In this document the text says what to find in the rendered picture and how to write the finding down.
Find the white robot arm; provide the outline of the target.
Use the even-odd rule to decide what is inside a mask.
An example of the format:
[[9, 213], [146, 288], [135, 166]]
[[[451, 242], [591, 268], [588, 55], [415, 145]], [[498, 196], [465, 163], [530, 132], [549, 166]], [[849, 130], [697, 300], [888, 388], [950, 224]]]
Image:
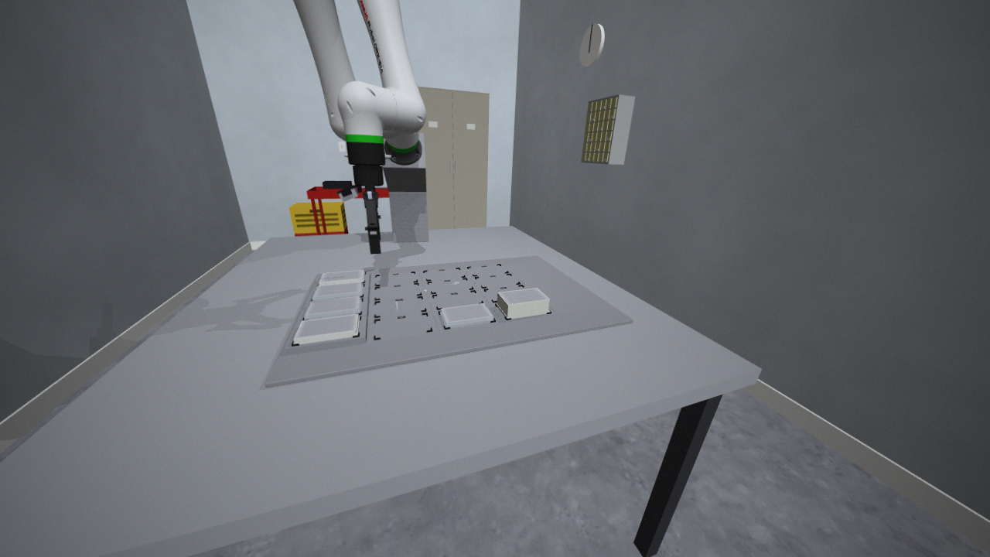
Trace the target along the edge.
[[425, 124], [425, 105], [411, 70], [399, 0], [357, 0], [383, 87], [356, 81], [335, 0], [293, 1], [317, 66], [331, 129], [346, 141], [349, 163], [417, 162], [423, 154], [418, 130]]

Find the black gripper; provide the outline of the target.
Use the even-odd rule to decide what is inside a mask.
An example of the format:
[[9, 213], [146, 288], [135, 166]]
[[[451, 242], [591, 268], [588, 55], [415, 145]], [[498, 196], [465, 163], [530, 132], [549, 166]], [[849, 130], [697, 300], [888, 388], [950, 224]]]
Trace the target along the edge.
[[362, 198], [364, 199], [364, 206], [367, 208], [365, 231], [368, 231], [370, 254], [381, 254], [381, 226], [379, 225], [381, 216], [377, 215], [376, 220], [378, 193], [375, 194], [374, 190], [376, 189], [375, 186], [384, 186], [383, 168], [382, 166], [353, 166], [353, 177], [356, 186], [365, 186]]

